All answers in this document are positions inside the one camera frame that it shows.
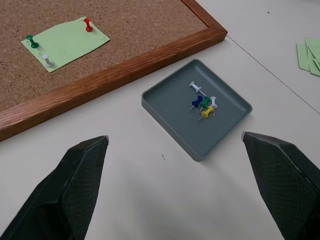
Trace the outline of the light green paper note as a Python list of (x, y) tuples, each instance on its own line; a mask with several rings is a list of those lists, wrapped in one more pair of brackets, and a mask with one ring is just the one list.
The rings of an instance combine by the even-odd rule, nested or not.
[[(27, 39), (22, 40), (21, 43), (51, 73), (110, 41), (110, 38), (93, 22), (90, 25), (94, 31), (87, 32), (84, 18), (86, 16), (60, 23), (33, 36), (33, 40), (39, 44), (38, 48), (31, 48), (31, 43)], [(42, 59), (43, 54), (49, 56), (54, 63), (53, 67), (46, 67)]]
[(310, 49), (311, 53), (320, 63), (320, 39), (306, 37), (304, 41), (306, 46)]
[(315, 58), (315, 56), (305, 44), (297, 43), (296, 51), (299, 68), (310, 72), (309, 60)]
[(316, 58), (309, 60), (310, 73), (320, 77), (320, 63)]

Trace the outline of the grey square plastic tray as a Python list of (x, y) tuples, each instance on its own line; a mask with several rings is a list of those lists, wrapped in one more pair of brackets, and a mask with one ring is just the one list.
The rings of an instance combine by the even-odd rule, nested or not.
[[(192, 107), (197, 96), (194, 82), (206, 97), (216, 97), (215, 115), (199, 118), (206, 109)], [(200, 60), (194, 59), (146, 90), (142, 107), (196, 162), (203, 161), (251, 111), (252, 106)]]

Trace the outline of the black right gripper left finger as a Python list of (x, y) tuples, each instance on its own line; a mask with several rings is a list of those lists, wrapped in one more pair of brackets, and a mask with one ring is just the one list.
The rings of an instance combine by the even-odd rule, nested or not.
[(109, 138), (69, 148), (32, 191), (0, 240), (84, 240), (98, 199)]

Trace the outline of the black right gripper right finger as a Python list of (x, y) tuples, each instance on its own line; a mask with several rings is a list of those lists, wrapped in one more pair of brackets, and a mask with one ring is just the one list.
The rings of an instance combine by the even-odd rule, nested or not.
[(294, 144), (244, 131), (259, 193), (285, 240), (320, 240), (320, 169)]

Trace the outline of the blue push pin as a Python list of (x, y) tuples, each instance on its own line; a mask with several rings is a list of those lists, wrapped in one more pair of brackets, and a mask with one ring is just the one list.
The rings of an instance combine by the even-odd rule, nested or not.
[(190, 108), (190, 110), (192, 110), (193, 108), (197, 108), (202, 101), (203, 101), (203, 97), (201, 95), (198, 95), (197, 99), (191, 102), (192, 107)]

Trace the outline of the yellow push pin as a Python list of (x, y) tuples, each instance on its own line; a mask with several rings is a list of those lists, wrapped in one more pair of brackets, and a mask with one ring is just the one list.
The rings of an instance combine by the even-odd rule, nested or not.
[(214, 111), (214, 108), (212, 106), (209, 106), (207, 110), (201, 112), (201, 117), (199, 118), (199, 120), (207, 119), (209, 117), (209, 114), (212, 113), (213, 111)]

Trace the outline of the wood framed cork board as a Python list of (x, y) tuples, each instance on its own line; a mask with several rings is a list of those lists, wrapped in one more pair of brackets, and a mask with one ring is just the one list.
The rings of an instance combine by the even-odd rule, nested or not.
[[(53, 72), (22, 44), (80, 17), (109, 42)], [(198, 0), (0, 0), (0, 142), (226, 35)]]

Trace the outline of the red push pin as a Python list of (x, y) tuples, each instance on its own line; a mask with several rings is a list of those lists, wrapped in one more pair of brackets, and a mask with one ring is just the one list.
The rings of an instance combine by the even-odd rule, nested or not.
[(87, 32), (93, 32), (95, 29), (91, 26), (91, 19), (86, 17), (83, 19), (83, 22), (86, 24), (85, 30)]

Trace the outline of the green push pin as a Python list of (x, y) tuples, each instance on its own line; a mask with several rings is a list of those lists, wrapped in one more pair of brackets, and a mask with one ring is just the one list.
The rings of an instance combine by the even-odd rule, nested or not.
[(31, 34), (27, 35), (26, 39), (30, 42), (31, 48), (36, 49), (39, 47), (39, 44), (34, 41), (33, 35), (31, 35)]
[(200, 112), (202, 111), (202, 109), (207, 108), (209, 101), (210, 101), (210, 98), (208, 96), (205, 96), (204, 100), (200, 104), (200, 110), (199, 110)]

